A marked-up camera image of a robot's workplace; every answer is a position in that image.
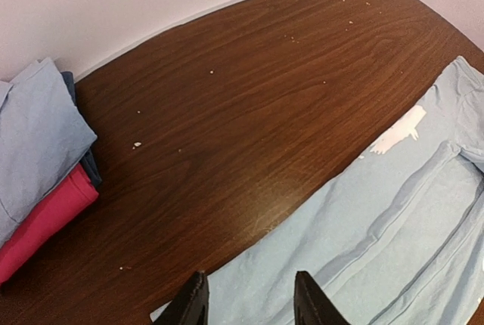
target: red folded shirt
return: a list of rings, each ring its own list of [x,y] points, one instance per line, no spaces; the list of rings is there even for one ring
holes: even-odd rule
[[[98,195],[84,169],[78,164],[37,204],[0,249],[0,283],[8,280],[46,240],[91,205]]]

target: folded shirt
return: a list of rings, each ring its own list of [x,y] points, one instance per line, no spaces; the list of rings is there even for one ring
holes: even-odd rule
[[[45,241],[98,198],[98,192],[78,164],[42,200],[0,249],[0,284],[8,280]]]
[[[62,72],[61,74],[69,95],[73,99],[73,103],[76,104],[76,84],[74,82],[73,74],[71,72]],[[91,149],[89,149],[82,157],[81,165],[85,173],[89,176],[91,184],[94,185],[94,187],[98,187],[101,184],[102,179],[99,175],[98,166],[96,166],[94,155],[92,154]]]
[[[50,58],[0,82],[0,246],[95,139]]]

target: white graphic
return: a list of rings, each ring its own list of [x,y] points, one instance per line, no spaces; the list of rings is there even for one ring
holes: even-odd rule
[[[385,154],[395,144],[408,136],[414,140],[418,139],[417,125],[427,114],[422,106],[413,106],[401,119],[386,130],[373,144],[371,144],[371,153],[378,155]]]

